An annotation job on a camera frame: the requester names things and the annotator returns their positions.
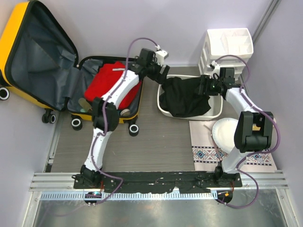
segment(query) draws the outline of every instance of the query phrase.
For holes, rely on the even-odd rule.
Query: yellow suitcase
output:
[[[78,52],[47,7],[37,1],[17,4],[0,39],[0,100],[9,92],[45,108],[44,123],[54,123],[53,110],[72,114],[72,127],[82,128],[79,99],[106,63],[125,58],[91,56],[78,62]],[[119,123],[135,124],[139,113],[142,86],[129,106],[130,114]]]

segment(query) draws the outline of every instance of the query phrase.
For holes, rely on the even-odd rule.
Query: white storage bin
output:
[[[253,54],[253,44],[250,32],[247,28],[231,29],[209,29],[207,30],[205,41],[199,60],[199,70],[201,75],[210,75],[212,69],[209,64],[224,55],[236,55],[243,58],[246,62]],[[234,67],[235,78],[239,78],[245,64],[239,59],[226,57],[219,60],[223,67]]]
[[[167,78],[171,78],[171,77],[180,77],[181,79],[189,79],[189,78],[196,78],[196,76],[185,76],[185,75],[167,75]],[[160,101],[159,101],[159,97],[160,95],[163,93],[164,91],[162,90],[161,85],[159,85],[158,87],[158,94],[157,94],[157,104],[158,104],[158,108],[159,110],[168,117],[173,117],[171,115],[170,112],[163,110],[160,107]],[[196,116],[196,117],[187,117],[187,118],[180,118],[180,119],[187,119],[187,120],[196,120],[196,121],[209,121],[213,118],[216,118],[218,116],[220,116],[220,114],[222,113],[222,108],[223,108],[223,98],[222,96],[210,96],[208,103],[211,107],[211,109],[201,115],[201,116]]]

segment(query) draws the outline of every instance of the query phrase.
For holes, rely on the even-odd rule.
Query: black garment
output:
[[[174,117],[194,117],[210,110],[209,96],[195,93],[199,89],[200,78],[182,80],[179,77],[168,78],[162,85],[164,93],[160,95],[160,107]]]

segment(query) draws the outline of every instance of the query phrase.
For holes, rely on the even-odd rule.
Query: white wall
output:
[[[303,1],[283,0],[254,46],[249,61],[249,95],[261,108],[272,111],[281,131],[273,154],[283,170],[303,216]]]
[[[0,33],[19,0],[0,1]],[[54,125],[41,121],[44,110],[11,94],[0,101],[0,220],[20,227],[34,172],[44,169]]]
[[[80,59],[125,56],[140,36],[169,51],[167,64],[197,65],[209,28],[253,33],[270,0],[42,0],[75,43]],[[143,45],[132,51],[137,55]]]

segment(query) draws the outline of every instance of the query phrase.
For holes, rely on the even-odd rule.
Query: red cloth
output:
[[[125,65],[118,61],[115,64],[104,64],[104,66],[95,75],[93,81],[85,91],[84,97],[91,102],[94,100],[95,97],[102,97],[113,87],[113,85],[115,85],[115,83],[122,76],[124,71],[113,71],[113,69],[120,68],[124,69]],[[119,110],[126,109],[129,107],[133,99],[136,97],[140,89],[141,83],[142,82],[140,81],[128,92],[128,94],[122,100],[119,106]]]

